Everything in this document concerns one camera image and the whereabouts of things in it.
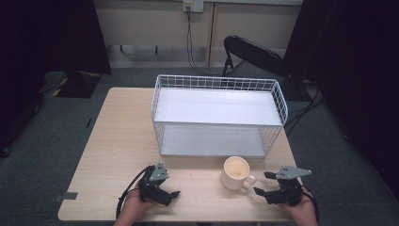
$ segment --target tabletop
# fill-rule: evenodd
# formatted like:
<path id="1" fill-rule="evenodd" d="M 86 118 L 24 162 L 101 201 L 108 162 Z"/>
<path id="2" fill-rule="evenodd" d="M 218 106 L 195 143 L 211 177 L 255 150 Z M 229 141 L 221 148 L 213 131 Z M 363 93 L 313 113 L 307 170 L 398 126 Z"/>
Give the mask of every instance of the tabletop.
<path id="1" fill-rule="evenodd" d="M 149 165 L 162 161 L 169 178 L 161 188 L 181 191 L 169 206 L 150 209 L 143 222 L 266 222 L 290 220 L 290 216 L 253 187 L 277 190 L 265 171 L 277 172 L 282 165 L 295 167 L 287 137 L 282 130 L 266 158 L 249 158 L 250 174 L 258 181 L 238 191 L 219 181 L 225 157 L 161 156 L 152 125 L 153 89 L 109 90 L 88 144 L 73 175 L 58 217 L 66 221 L 114 221 L 118 198 L 132 180 Z"/>

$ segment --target wire basket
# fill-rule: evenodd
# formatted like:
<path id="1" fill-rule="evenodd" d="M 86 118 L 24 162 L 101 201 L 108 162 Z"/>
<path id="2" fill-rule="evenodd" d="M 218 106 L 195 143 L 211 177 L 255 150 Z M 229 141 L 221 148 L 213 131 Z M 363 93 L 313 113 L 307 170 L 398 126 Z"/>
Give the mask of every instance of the wire basket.
<path id="1" fill-rule="evenodd" d="M 160 74 L 152 98 L 161 155 L 265 157 L 287 113 L 273 79 Z"/>

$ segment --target mug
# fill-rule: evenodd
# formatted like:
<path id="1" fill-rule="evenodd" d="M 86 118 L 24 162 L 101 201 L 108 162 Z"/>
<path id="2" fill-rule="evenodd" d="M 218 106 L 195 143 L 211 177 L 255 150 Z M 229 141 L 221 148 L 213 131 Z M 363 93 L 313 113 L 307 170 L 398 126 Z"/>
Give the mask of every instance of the mug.
<path id="1" fill-rule="evenodd" d="M 255 184 L 256 177 L 249 175 L 249 164 L 244 158 L 232 156 L 224 163 L 220 182 L 229 190 L 238 190 L 243 186 Z"/>

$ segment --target hand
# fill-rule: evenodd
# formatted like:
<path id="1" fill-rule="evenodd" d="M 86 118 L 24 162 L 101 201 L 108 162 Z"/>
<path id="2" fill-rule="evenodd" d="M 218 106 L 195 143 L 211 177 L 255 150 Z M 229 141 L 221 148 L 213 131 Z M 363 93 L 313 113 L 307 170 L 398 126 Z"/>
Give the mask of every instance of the hand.
<path id="1" fill-rule="evenodd" d="M 279 203 L 277 206 L 285 209 L 293 218 L 296 225 L 298 226 L 317 226 L 316 214 L 314 212 L 314 206 L 311 199 L 307 196 L 302 195 L 302 201 L 291 206 L 288 203 Z"/>
<path id="2" fill-rule="evenodd" d="M 146 213 L 148 209 L 155 206 L 155 201 L 145 201 L 140 199 L 140 190 L 136 186 L 134 190 L 127 194 L 120 216 L 115 221 L 114 226 L 132 226 Z"/>

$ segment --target carpeted floor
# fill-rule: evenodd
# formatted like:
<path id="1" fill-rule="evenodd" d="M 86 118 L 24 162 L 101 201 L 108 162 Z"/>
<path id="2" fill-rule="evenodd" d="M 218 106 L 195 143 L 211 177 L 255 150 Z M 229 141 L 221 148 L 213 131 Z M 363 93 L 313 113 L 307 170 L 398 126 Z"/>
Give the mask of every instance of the carpeted floor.
<path id="1" fill-rule="evenodd" d="M 220 68 L 203 70 L 222 72 Z M 195 74 L 190 68 L 114 69 L 112 75 L 101 79 L 90 99 L 56 98 L 51 91 L 46 92 L 39 113 L 10 146 L 9 158 L 0 159 L 0 225 L 112 225 L 62 222 L 57 218 L 60 202 L 53 198 L 68 189 L 109 89 L 152 88 L 160 73 Z M 61 76 L 62 73 L 48 73 L 48 84 L 43 90 L 54 86 Z M 287 100 L 289 120 L 307 104 Z M 285 129 L 290 131 L 288 140 L 297 165 L 313 171 L 302 181 L 316 192 L 320 225 L 398 224 L 398 202 L 369 161 L 347 142 L 340 121 L 325 103 L 303 115 L 292 129 L 294 124 Z"/>

